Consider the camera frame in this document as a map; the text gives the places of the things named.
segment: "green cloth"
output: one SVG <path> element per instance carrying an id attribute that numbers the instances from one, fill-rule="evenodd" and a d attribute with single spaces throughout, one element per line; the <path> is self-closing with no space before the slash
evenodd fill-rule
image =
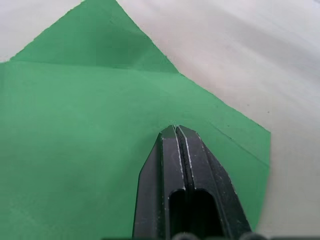
<path id="1" fill-rule="evenodd" d="M 1 238 L 130 237 L 140 169 L 171 124 L 199 133 L 254 228 L 270 133 L 178 73 L 115 0 L 81 3 L 0 64 Z"/>

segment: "green paper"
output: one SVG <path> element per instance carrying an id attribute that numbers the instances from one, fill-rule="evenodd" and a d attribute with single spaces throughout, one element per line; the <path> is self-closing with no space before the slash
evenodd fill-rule
<path id="1" fill-rule="evenodd" d="M 130 237 L 140 169 L 171 124 L 199 133 L 255 228 L 270 133 L 178 73 L 115 0 L 81 3 L 0 64 L 1 237 Z"/>

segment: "white background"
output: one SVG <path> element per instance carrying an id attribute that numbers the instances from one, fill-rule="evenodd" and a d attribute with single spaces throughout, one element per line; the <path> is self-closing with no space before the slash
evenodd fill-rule
<path id="1" fill-rule="evenodd" d="M 0 0 L 0 61 L 80 1 Z M 320 0 L 118 2 L 181 73 L 271 131 L 258 232 L 320 236 Z"/>

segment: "black clamp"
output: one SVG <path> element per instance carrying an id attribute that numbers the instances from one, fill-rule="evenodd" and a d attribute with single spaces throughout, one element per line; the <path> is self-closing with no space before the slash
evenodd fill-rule
<path id="1" fill-rule="evenodd" d="M 181 125 L 160 132 L 139 175 L 132 237 L 239 239 L 248 232 L 227 172 L 199 135 Z"/>

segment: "white surface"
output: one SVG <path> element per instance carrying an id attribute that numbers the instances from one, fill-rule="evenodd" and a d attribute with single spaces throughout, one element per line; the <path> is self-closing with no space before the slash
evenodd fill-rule
<path id="1" fill-rule="evenodd" d="M 0 60 L 80 0 L 0 0 Z M 258 231 L 320 235 L 320 3 L 118 0 L 184 75 L 271 131 Z"/>

